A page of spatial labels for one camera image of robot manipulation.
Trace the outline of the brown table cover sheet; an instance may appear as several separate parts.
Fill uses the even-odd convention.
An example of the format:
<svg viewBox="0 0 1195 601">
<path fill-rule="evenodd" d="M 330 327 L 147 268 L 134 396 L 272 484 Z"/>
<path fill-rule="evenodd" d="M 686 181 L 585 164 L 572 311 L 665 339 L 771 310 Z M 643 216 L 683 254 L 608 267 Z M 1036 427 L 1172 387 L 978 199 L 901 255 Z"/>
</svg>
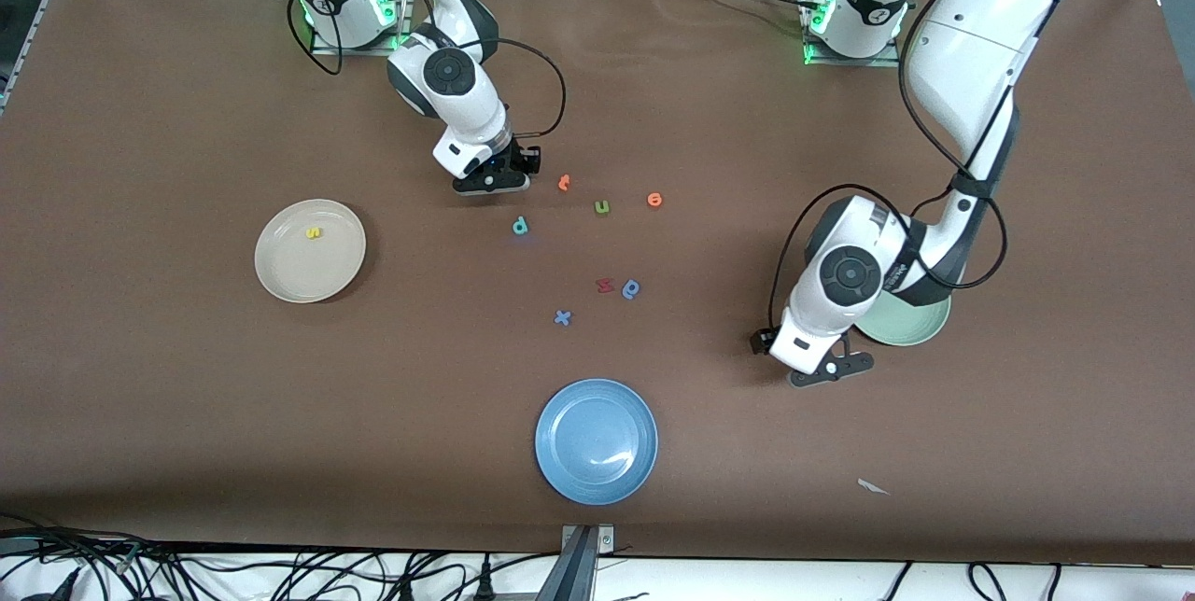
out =
<svg viewBox="0 0 1195 601">
<path fill-rule="evenodd" d="M 483 1 L 569 106 L 529 191 L 465 200 L 384 59 L 323 74 L 278 0 L 50 0 L 0 117 L 0 510 L 229 544 L 547 552 L 605 522 L 635 556 L 1195 564 L 1195 100 L 1153 0 L 1064 0 L 1016 87 L 1007 260 L 932 341 L 857 339 L 875 368 L 808 388 L 750 352 L 793 219 L 840 183 L 908 209 L 950 180 L 893 70 L 803 65 L 756 0 Z M 367 235 L 315 303 L 255 271 L 304 200 Z M 658 427 L 613 505 L 535 461 L 543 406 L 593 378 Z"/>
</svg>

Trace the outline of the green round plate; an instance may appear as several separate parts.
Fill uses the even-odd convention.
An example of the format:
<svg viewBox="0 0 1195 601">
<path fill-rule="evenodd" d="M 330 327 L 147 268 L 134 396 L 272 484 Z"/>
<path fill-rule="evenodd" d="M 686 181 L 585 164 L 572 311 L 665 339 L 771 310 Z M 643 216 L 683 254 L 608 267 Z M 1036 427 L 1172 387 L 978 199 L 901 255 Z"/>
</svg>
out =
<svg viewBox="0 0 1195 601">
<path fill-rule="evenodd" d="M 929 342 L 949 319 L 952 298 L 929 306 L 913 306 L 891 292 L 880 292 L 869 312 L 854 321 L 864 336 L 890 347 L 914 347 Z"/>
</svg>

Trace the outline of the blue round plate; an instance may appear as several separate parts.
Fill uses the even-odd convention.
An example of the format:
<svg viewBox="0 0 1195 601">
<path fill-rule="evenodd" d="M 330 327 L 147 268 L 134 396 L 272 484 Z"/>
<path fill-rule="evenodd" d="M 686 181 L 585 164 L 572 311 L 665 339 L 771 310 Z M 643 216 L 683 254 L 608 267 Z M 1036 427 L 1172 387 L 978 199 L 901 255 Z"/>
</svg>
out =
<svg viewBox="0 0 1195 601">
<path fill-rule="evenodd" d="M 534 452 L 556 493 L 581 505 L 613 505 L 652 476 L 658 427 L 644 398 L 629 385 L 586 379 L 564 385 L 543 406 Z"/>
</svg>

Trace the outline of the beige round plate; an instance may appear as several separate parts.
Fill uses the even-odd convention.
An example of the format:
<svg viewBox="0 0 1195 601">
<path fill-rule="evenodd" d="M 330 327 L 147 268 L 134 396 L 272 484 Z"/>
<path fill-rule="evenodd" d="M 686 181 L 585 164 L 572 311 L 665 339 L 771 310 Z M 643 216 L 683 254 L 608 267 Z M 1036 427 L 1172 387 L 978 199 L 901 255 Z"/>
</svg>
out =
<svg viewBox="0 0 1195 601">
<path fill-rule="evenodd" d="M 317 226 L 323 235 L 308 240 Z M 358 276 L 367 254 L 361 217 L 333 200 L 304 200 L 270 217 L 253 249 L 258 282 L 274 298 L 315 303 L 341 294 Z"/>
</svg>

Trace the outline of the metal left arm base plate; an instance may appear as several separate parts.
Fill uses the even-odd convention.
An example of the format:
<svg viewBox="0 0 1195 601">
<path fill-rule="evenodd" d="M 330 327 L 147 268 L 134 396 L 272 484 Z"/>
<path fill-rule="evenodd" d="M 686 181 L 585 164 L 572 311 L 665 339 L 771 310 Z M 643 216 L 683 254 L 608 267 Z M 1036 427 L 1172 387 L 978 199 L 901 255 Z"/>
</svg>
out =
<svg viewBox="0 0 1195 601">
<path fill-rule="evenodd" d="M 815 24 L 832 18 L 834 0 L 797 0 L 802 4 L 815 4 L 815 8 L 805 8 L 801 13 L 802 48 L 805 65 L 835 65 L 850 68 L 896 68 L 899 65 L 897 36 L 907 8 L 896 16 L 891 31 L 887 33 L 885 45 L 880 53 L 868 59 L 853 59 L 836 53 L 815 35 Z"/>
</svg>

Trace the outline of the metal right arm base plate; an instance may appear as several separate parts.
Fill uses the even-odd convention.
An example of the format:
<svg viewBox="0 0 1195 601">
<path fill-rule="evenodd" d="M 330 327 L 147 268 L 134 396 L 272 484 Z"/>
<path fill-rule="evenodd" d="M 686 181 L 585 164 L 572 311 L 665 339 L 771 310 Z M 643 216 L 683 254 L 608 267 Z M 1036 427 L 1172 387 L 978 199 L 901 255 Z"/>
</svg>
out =
<svg viewBox="0 0 1195 601">
<path fill-rule="evenodd" d="M 337 24 L 326 22 L 330 36 L 324 36 L 312 26 L 311 14 L 304 14 L 304 22 L 310 24 L 313 35 L 312 51 L 315 55 L 337 56 L 337 53 L 345 56 L 373 56 L 385 57 L 400 45 L 402 39 L 411 31 L 413 19 L 413 6 L 411 0 L 376 0 L 370 4 L 370 14 L 358 23 L 358 27 L 364 27 L 366 32 L 375 32 L 372 39 L 366 41 L 363 33 L 350 32 L 349 38 L 344 36 L 344 27 L 348 22 L 356 22 L 355 18 L 342 16 L 337 18 Z"/>
</svg>

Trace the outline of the silver metal edge bracket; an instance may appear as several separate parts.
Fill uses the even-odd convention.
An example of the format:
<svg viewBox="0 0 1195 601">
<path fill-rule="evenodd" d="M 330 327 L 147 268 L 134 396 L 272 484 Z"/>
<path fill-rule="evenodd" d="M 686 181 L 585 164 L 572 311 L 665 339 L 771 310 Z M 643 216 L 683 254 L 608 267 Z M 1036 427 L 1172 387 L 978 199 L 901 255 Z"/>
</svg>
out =
<svg viewBox="0 0 1195 601">
<path fill-rule="evenodd" d="M 580 531 L 581 525 L 564 525 L 562 528 L 562 541 L 560 550 L 568 545 L 572 538 L 572 533 Z M 593 525 L 595 532 L 598 532 L 598 554 L 609 556 L 615 550 L 615 527 L 614 525 Z"/>
</svg>

